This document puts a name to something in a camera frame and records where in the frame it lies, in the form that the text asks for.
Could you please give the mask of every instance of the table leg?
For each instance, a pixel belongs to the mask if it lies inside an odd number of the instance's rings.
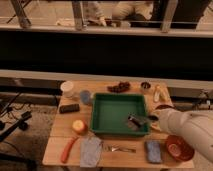
[[[170,171],[170,169],[160,169],[160,171]]]
[[[67,166],[61,166],[61,168],[63,169],[63,171],[70,171],[70,169]]]

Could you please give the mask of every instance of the fork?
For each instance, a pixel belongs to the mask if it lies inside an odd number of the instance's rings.
[[[111,152],[122,151],[122,152],[136,153],[135,149],[123,148],[123,147],[121,148],[121,147],[106,146],[105,149]]]

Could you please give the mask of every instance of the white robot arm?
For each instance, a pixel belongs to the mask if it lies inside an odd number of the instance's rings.
[[[162,109],[159,125],[162,131],[182,137],[207,160],[213,162],[213,111],[180,112]]]

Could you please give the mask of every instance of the white cup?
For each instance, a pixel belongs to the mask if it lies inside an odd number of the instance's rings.
[[[75,94],[74,83],[72,81],[65,81],[61,84],[61,91],[66,98],[72,98]]]

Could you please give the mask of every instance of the orange bowl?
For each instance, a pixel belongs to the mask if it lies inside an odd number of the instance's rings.
[[[165,144],[169,154],[177,161],[189,161],[194,156],[194,149],[179,136],[169,135]]]

